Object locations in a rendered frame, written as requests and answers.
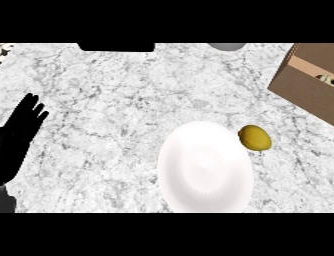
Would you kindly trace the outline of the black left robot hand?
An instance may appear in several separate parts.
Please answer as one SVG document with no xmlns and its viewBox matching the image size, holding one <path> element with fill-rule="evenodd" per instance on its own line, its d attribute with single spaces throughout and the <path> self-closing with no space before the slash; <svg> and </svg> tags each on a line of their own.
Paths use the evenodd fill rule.
<svg viewBox="0 0 334 256">
<path fill-rule="evenodd" d="M 19 171 L 29 143 L 49 115 L 43 108 L 38 96 L 28 93 L 0 127 L 0 185 L 15 178 Z"/>
</svg>

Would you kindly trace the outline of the white round plate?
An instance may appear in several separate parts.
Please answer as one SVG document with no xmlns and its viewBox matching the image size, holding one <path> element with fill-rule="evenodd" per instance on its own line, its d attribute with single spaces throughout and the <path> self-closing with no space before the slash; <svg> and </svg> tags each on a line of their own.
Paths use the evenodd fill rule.
<svg viewBox="0 0 334 256">
<path fill-rule="evenodd" d="M 156 170 L 174 212 L 245 210 L 254 188 L 251 160 L 236 135 L 221 125 L 195 121 L 170 133 Z"/>
</svg>

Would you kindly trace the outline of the brown cardboard box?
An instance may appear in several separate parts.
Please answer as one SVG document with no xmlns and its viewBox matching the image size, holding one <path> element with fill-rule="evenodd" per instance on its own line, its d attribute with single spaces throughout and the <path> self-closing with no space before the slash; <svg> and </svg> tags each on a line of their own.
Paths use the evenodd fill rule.
<svg viewBox="0 0 334 256">
<path fill-rule="evenodd" d="M 334 126 L 334 87 L 316 76 L 334 78 L 334 43 L 295 43 L 267 89 Z"/>
</svg>

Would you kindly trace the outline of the black appliance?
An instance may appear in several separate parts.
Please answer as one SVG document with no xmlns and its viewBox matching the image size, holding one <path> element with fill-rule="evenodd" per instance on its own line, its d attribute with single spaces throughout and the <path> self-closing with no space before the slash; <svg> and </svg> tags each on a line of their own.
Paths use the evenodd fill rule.
<svg viewBox="0 0 334 256">
<path fill-rule="evenodd" d="M 109 51 L 109 52 L 152 52 L 154 43 L 109 43 L 91 42 L 78 44 L 83 51 Z"/>
</svg>

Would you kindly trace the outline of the yellow lemon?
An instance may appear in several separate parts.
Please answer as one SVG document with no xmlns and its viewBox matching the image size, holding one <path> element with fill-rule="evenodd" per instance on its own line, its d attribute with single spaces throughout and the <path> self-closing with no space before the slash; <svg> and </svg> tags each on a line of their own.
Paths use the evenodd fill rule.
<svg viewBox="0 0 334 256">
<path fill-rule="evenodd" d="M 238 131 L 242 145 L 252 151 L 263 151 L 272 147 L 272 139 L 266 131 L 255 125 L 247 125 Z"/>
</svg>

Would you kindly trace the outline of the grey round object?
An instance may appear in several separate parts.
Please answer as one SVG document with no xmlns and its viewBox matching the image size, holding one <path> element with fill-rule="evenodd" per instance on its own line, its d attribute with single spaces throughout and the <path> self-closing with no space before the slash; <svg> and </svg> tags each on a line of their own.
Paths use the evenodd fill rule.
<svg viewBox="0 0 334 256">
<path fill-rule="evenodd" d="M 244 43 L 210 43 L 210 46 L 218 51 L 236 51 L 239 50 L 245 44 Z"/>
</svg>

